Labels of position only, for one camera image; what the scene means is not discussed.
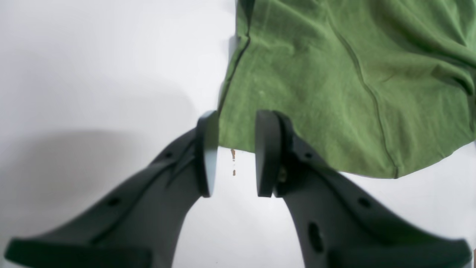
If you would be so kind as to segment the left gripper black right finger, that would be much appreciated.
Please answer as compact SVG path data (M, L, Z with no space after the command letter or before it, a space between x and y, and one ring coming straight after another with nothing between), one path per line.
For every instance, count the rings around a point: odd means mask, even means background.
M255 116L259 197L280 197L306 268L462 268L464 239L432 235L390 211L330 167L277 111Z

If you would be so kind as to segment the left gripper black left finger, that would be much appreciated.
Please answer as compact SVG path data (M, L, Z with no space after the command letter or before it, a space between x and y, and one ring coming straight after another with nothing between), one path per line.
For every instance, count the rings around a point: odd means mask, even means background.
M185 217L214 189L216 111L92 207L41 235L13 238L7 261L27 268L170 268Z

